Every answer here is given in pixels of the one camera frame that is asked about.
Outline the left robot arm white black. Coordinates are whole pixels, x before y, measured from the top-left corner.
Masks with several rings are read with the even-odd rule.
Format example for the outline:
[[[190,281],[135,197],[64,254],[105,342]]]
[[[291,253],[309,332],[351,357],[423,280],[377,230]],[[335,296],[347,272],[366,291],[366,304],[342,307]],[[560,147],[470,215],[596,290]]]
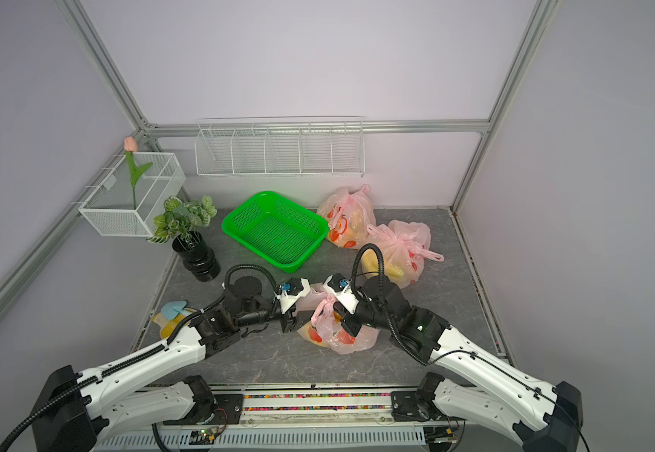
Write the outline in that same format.
[[[274,286],[272,301],[255,290],[256,303],[232,314],[220,297],[189,314],[172,333],[144,350],[77,373],[69,365],[50,374],[35,407],[0,444],[6,451],[25,431],[32,431],[39,451],[89,451],[116,427],[112,408],[136,391],[188,365],[209,359],[237,343],[250,327],[280,320],[293,325],[294,305],[310,291],[306,279]]]

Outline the printed pink plastic bag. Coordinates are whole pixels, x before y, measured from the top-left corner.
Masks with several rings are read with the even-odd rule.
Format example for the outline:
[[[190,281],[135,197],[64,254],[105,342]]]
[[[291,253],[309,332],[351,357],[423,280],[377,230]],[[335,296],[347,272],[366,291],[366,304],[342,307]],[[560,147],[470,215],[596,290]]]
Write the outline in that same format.
[[[388,225],[368,225],[367,233],[367,242],[380,248],[385,275],[399,288],[415,284],[426,261],[444,261],[442,254],[430,250],[431,231],[422,222],[392,220]]]
[[[376,226],[370,186],[351,191],[344,186],[327,197],[317,214],[329,224],[327,240],[338,248],[357,249],[367,242],[368,226]]]

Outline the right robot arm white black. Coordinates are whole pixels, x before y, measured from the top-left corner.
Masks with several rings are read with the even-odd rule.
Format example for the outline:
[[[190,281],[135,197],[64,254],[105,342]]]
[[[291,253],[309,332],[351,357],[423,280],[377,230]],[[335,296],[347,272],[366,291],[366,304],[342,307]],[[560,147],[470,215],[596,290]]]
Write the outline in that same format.
[[[501,433],[525,451],[574,451],[588,444],[582,395],[572,384],[545,382],[493,356],[444,318],[410,305],[385,277],[355,288],[337,273],[324,286],[347,333],[389,331],[392,343],[420,365],[437,365],[470,383],[426,374],[416,395],[434,412]]]

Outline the plain pink plastic bag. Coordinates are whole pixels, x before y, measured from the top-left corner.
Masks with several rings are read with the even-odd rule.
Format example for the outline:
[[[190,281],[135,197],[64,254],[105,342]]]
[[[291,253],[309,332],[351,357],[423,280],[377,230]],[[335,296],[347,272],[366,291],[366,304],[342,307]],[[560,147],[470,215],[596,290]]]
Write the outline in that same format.
[[[346,355],[372,348],[380,331],[363,326],[357,336],[342,326],[343,319],[336,311],[337,299],[319,284],[312,284],[308,295],[295,304],[297,315],[306,315],[307,321],[297,330],[303,340],[335,353]]]

